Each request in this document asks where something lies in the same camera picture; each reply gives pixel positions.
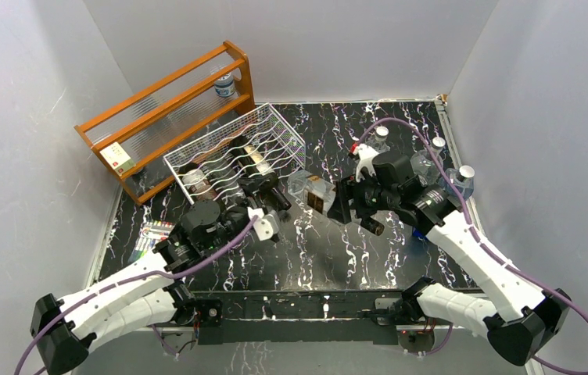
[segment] black marble table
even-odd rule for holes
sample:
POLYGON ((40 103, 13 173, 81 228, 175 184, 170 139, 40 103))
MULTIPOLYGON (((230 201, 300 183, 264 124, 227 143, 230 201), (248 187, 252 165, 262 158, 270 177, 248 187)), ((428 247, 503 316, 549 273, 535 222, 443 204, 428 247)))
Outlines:
MULTIPOLYGON (((383 117, 415 123, 429 138, 443 137, 434 102, 363 102, 274 106, 306 142, 307 169, 326 180, 351 173, 346 150, 363 129, 383 117)), ((413 154, 421 142, 406 128, 389 126, 388 144, 413 154)), ((444 166, 451 166, 447 150, 444 166)), ((121 196, 99 279, 129 264, 141 225, 148 220, 176 222, 188 209, 183 192, 172 184, 136 206, 121 196)), ((377 237, 356 224, 340 227, 296 203, 281 229, 281 241, 256 242, 249 236, 213 266, 185 280, 191 291, 387 291, 403 289, 421 276, 447 287, 474 286, 446 253, 411 236, 411 228, 391 212, 376 219, 386 226, 377 237)))

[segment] metal wire basket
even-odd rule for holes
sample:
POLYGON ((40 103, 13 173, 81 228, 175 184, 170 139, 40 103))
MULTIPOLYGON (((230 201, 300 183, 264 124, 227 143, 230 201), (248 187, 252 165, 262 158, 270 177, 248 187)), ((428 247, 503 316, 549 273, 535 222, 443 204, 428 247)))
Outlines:
POLYGON ((231 148, 248 145, 254 147, 252 152, 259 152, 264 158, 259 163, 267 162, 280 179, 306 167, 305 142, 269 103, 169 152, 163 159, 191 204, 200 196, 208 196, 212 189, 213 199, 222 198, 226 204, 231 204, 233 197, 242 194, 238 179, 252 177, 246 172, 246 166, 237 163, 238 158, 231 154, 231 148), (240 136, 244 136, 247 143, 230 146, 230 142, 240 136), (212 180, 211 174, 216 177, 209 183, 210 187, 196 190, 195 184, 185 178, 191 163, 197 164, 196 168, 208 181, 212 180))

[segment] wooden rack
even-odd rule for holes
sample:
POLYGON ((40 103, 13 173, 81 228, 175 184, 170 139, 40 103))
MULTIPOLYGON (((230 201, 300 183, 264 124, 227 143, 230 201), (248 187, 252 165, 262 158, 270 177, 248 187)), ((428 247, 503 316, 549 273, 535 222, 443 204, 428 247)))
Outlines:
POLYGON ((140 171, 143 167, 147 166, 153 160, 162 157, 165 153, 167 153, 174 147, 180 145, 186 138, 191 137, 195 132, 204 128, 206 125, 212 123, 214 120, 217 120, 224 114, 234 110, 239 115, 244 115, 253 109, 255 109, 255 99, 253 95, 253 82, 250 78, 248 56, 230 41, 225 41, 221 46, 215 48, 213 51, 210 51, 205 55, 199 57, 197 60, 189 63, 186 66, 183 66, 179 70, 164 77, 162 80, 159 80, 153 85, 138 92, 136 95, 133 95, 132 97, 108 109, 104 113, 96 116, 94 119, 88 121, 87 123, 83 123, 81 125, 76 126, 75 129, 82 137, 84 142, 89 146, 89 148, 96 154, 99 160, 101 160, 101 163, 103 163, 103 165, 106 166, 106 168, 111 172, 111 174, 114 175, 116 179, 118 179, 118 181, 120 182, 124 190, 128 193, 128 195, 130 195, 131 198, 133 198, 133 200, 137 204, 141 205, 144 202, 148 201, 151 197, 153 197, 153 195, 155 195, 156 193, 170 185, 172 182, 174 182, 174 177, 171 175, 163 176, 163 179, 160 182, 158 182, 158 184, 154 185, 149 190, 145 191, 143 194, 138 194, 138 192, 134 191, 134 189, 131 188, 129 184, 127 184, 128 178, 130 178, 135 173, 140 171), (155 94, 161 88, 166 87, 173 81, 179 79, 187 73, 190 73, 195 68, 200 67, 202 64, 209 62, 210 60, 218 57, 223 53, 227 53, 233 61, 228 65, 224 66, 222 69, 219 69, 215 73, 207 75, 206 78, 204 78, 203 80, 197 82, 196 84, 193 84, 190 88, 186 89, 178 95, 175 95, 173 98, 166 100, 163 104, 158 105, 155 109, 150 110, 143 116, 138 117, 136 120, 126 121, 125 124, 121 125, 121 128, 118 131, 115 131, 112 134, 103 137, 102 139, 94 141, 92 141, 92 139, 88 136, 90 130, 105 123, 107 120, 112 119, 118 113, 121 113, 126 109, 129 109, 129 107, 132 107, 133 105, 138 105, 138 102, 140 102, 142 99, 145 99, 150 95, 155 94), (235 76, 235 87, 238 93, 236 95, 236 98, 232 99, 231 101, 227 102, 222 106, 219 105, 215 112, 211 113, 209 116, 204 118, 204 120, 201 120, 198 123, 191 124, 176 137, 173 137, 168 141, 162 142, 162 144, 155 151, 150 152, 149 155, 137 161, 134 167, 119 175, 108 164, 105 158, 101 156, 100 152, 104 148, 114 144, 115 142, 121 144, 122 142, 125 142, 126 140, 135 136, 139 132, 148 129, 150 126, 156 123, 156 121, 164 118, 169 113, 172 113, 172 111, 176 110, 182 105, 185 105, 187 102, 190 102, 191 100, 197 98, 199 95, 208 91, 209 89, 213 89, 213 84, 216 82, 216 80, 218 80, 219 78, 228 73, 232 73, 232 71, 234 70, 239 70, 241 73, 240 79, 235 76))

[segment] gray floor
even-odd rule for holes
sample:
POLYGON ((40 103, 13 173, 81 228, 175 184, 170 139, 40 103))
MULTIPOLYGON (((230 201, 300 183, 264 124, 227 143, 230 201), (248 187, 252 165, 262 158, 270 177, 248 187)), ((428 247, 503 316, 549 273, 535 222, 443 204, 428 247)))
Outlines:
POLYGON ((483 338, 453 332, 439 353, 419 360, 396 346, 363 342, 255 342, 198 346, 175 362, 163 357, 157 337, 134 332, 92 353, 75 375, 180 374, 402 374, 522 375, 522 367, 502 360, 483 338))

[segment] marble surface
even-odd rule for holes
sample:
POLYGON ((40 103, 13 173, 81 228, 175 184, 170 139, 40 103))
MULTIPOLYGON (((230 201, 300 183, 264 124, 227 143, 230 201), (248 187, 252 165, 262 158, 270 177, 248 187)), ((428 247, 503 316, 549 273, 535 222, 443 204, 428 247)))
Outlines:
MULTIPOLYGON (((347 150, 375 120, 393 116, 415 123, 433 138, 443 137, 434 102, 364 102, 275 105, 303 137, 307 169, 326 180, 351 172, 347 150)), ((391 148, 413 154, 421 142, 407 129, 389 126, 391 148)), ((451 166, 447 150, 444 166, 451 166)), ((99 279, 130 263, 141 225, 149 220, 176 222, 188 208, 181 189, 172 184, 149 202, 136 206, 123 193, 102 262, 99 279)), ((377 237, 356 224, 339 227, 294 204, 281 229, 281 241, 247 237, 231 251, 185 282, 191 291, 341 291, 403 289, 421 276, 453 288, 475 286, 466 273, 435 245, 411 237, 411 228, 391 212, 376 219, 386 226, 377 237)))

